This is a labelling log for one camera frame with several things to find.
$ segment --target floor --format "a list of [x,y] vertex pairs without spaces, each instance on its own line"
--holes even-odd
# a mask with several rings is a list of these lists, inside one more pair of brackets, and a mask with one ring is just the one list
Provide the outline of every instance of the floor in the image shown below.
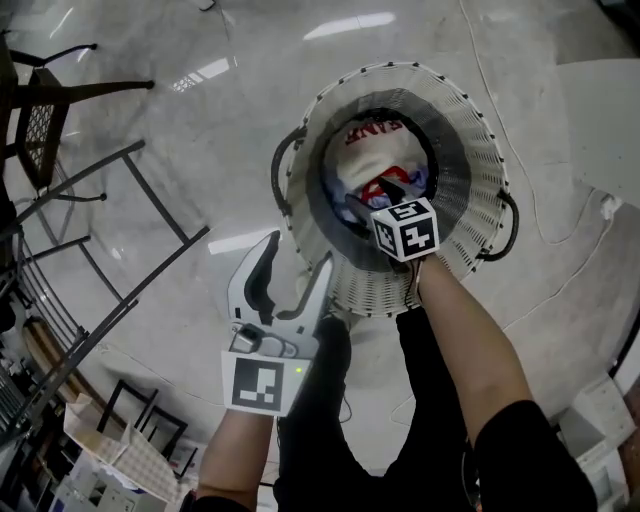
[[[417,60],[449,77],[498,136],[521,232],[507,258],[483,265],[464,284],[506,328],[545,412],[558,412],[609,367],[637,311],[640,212],[623,206],[590,258],[606,227],[602,194],[572,180],[556,67],[633,52],[592,0],[462,1],[519,158],[501,130],[458,0],[220,0],[206,13],[187,0],[32,0],[16,7],[7,36],[12,48],[48,55],[100,44],[50,66],[62,83],[157,82],[150,92],[73,106],[60,153],[67,172],[144,138],[147,146],[135,160],[167,208],[189,234],[211,227],[82,363],[104,396],[120,376],[159,387],[164,406],[189,421],[192,438],[206,442],[224,413],[219,354],[230,340],[226,285],[244,254],[212,255],[208,244],[282,225],[268,181],[274,148],[325,85],[387,60]],[[327,22],[377,13],[391,15],[375,27],[305,38]],[[196,70],[209,78],[190,80]],[[28,74],[20,68],[21,80]],[[16,162],[8,162],[5,174],[13,198],[32,194]],[[68,237],[90,229],[92,254],[126,292],[178,242],[121,164],[76,188],[102,190],[108,201],[79,207]],[[55,222],[59,212],[47,215]],[[35,249],[47,247],[37,221],[26,233]],[[295,297],[301,265],[286,237],[281,247],[273,296],[284,305]],[[44,268],[87,329],[115,306],[79,251],[50,258]],[[347,377],[353,417],[344,431],[357,459],[381,469],[402,446],[414,403],[392,321],[363,320],[353,344]],[[269,457],[273,478],[275,440]]]

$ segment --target forearm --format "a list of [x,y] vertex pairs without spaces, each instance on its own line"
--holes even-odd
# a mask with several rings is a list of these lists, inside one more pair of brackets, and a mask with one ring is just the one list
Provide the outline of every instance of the forearm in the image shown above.
[[255,510],[273,418],[228,410],[200,466],[198,498],[222,496]]
[[500,327],[437,257],[424,261],[419,288],[475,443],[500,410],[532,399],[522,365]]

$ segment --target person's right arm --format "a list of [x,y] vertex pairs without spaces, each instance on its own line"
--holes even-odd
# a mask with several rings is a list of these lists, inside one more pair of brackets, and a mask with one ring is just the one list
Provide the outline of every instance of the person's right arm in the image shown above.
[[493,318],[437,256],[422,263],[420,297],[460,400],[471,443],[506,406],[533,400],[520,360]]

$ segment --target person's left arm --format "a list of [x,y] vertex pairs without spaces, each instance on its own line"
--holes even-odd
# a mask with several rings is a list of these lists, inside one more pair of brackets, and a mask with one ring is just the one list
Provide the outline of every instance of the person's left arm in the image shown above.
[[197,498],[226,498],[255,510],[273,418],[227,410],[200,466]]

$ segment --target basket handle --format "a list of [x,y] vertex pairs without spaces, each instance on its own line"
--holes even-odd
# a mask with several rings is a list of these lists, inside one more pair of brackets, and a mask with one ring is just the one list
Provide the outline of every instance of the basket handle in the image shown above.
[[511,226],[511,235],[509,235],[509,240],[507,241],[507,245],[504,246],[504,249],[495,253],[489,254],[486,252],[478,254],[478,259],[484,261],[498,261],[504,258],[507,254],[511,252],[513,249],[513,245],[516,243],[516,238],[518,236],[518,228],[520,226],[520,211],[518,210],[518,205],[513,200],[513,197],[504,189],[500,189],[498,192],[498,198],[502,199],[505,203],[509,205],[511,208],[511,212],[513,213],[513,225]]
[[280,164],[284,157],[285,151],[293,143],[304,139],[307,135],[307,127],[298,127],[287,135],[282,142],[278,144],[273,159],[271,160],[271,190],[273,191],[273,197],[276,200],[278,208],[282,212],[282,215],[291,215],[291,205],[287,203],[286,199],[282,195],[280,190]]

